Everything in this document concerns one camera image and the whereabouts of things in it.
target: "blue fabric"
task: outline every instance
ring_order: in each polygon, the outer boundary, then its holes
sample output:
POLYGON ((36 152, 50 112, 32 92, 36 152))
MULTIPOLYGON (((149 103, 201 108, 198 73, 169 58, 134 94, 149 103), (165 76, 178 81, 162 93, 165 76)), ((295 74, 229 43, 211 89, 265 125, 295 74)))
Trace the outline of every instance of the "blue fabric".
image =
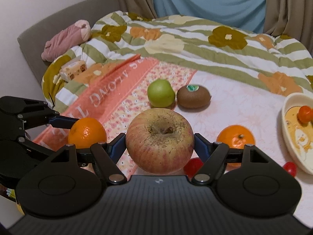
POLYGON ((159 17, 181 14, 262 33, 266 0, 153 0, 159 17))

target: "orange fruit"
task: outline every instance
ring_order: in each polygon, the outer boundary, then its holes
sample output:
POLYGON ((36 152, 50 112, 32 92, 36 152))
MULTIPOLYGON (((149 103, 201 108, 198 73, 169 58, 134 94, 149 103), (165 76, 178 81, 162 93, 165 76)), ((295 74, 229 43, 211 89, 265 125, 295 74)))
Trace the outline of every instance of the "orange fruit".
MULTIPOLYGON (((227 144, 230 148, 243 149, 245 144, 255 145, 252 133, 241 125, 230 125, 220 132, 216 141, 227 144)), ((230 166, 238 167, 241 164, 231 163, 230 166)))
POLYGON ((306 124, 313 119, 313 110, 309 106, 302 106, 297 117, 301 123, 306 124))
POLYGON ((106 131, 95 118, 85 117, 73 124, 68 134, 68 143, 76 148, 89 148, 97 142, 106 142, 106 131))

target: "metal pin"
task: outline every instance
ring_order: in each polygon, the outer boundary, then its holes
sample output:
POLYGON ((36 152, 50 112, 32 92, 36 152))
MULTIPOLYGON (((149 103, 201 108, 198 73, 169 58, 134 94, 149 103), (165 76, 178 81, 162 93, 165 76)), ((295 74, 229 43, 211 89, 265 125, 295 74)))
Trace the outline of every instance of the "metal pin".
POLYGON ((19 141, 19 142, 25 142, 25 138, 23 138, 23 137, 18 137, 18 141, 19 141))
POLYGON ((121 182, 124 179, 124 176, 121 174, 112 174, 109 176, 109 180, 112 182, 121 182))
POLYGON ((207 174, 197 174, 194 178, 198 182, 207 182, 210 180, 210 176, 207 174))

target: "white logo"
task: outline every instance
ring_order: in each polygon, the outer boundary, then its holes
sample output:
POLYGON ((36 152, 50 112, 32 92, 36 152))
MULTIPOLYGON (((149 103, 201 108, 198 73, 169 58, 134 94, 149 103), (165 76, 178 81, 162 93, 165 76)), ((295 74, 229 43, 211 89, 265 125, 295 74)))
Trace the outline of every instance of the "white logo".
POLYGON ((163 183, 163 179, 156 179, 155 182, 158 184, 163 183))

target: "red tomato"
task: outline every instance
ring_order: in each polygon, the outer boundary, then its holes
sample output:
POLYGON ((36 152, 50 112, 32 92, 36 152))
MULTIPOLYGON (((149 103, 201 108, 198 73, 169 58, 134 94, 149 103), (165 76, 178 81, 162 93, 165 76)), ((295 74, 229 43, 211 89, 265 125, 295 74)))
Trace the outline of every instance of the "red tomato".
POLYGON ((184 173, 191 179, 197 171, 203 166, 203 162, 199 157, 192 158, 184 167, 184 173))
POLYGON ((295 177, 297 174, 297 165, 295 165, 293 162, 287 162, 283 166, 284 170, 287 171, 291 176, 295 177))
POLYGON ((306 124, 313 119, 313 110, 309 106, 302 106, 297 117, 301 123, 306 124))

